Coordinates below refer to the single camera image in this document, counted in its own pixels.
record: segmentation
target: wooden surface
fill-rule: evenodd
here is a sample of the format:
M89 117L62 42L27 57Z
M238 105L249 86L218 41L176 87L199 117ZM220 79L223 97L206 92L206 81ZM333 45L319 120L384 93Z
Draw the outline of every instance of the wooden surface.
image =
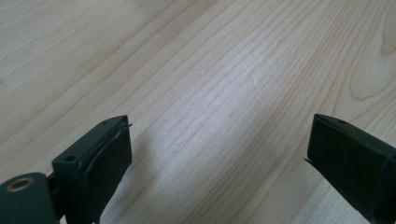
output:
M0 182L127 114L103 223L365 223L308 163L315 113L396 146L396 3L0 2Z

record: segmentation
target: black plastic part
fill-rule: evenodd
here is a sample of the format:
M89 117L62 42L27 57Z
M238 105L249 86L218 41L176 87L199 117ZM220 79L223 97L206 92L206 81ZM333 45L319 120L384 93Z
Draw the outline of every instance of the black plastic part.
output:
M64 191L68 223L99 223L108 201L132 162L126 116L107 119L52 162Z
M19 175L0 186L0 223L54 224L50 191L45 175Z
M308 159L371 223L396 221L396 148L332 117L315 115Z

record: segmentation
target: screw hole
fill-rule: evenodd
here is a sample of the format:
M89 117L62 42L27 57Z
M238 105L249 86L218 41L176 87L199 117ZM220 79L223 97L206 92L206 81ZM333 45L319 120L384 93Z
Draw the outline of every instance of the screw hole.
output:
M68 156L66 157L66 161L74 161L76 159L75 156Z
M35 180L32 177L25 177L18 179L12 183L10 183L7 186L7 191L9 192L17 192L23 189L26 189L27 187L31 186L33 183L35 183Z

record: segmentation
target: tabletop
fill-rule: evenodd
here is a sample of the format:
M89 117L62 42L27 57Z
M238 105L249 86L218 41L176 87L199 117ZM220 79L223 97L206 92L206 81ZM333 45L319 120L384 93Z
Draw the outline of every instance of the tabletop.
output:
M396 3L0 2L0 182L128 115L101 223L367 223L304 161L314 114L396 146Z

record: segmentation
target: light wood tabletop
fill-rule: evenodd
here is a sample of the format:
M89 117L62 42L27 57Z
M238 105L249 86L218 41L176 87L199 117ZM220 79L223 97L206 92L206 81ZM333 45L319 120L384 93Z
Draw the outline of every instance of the light wood tabletop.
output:
M368 223L304 161L315 113L396 146L396 2L0 2L0 182L128 115L101 223Z

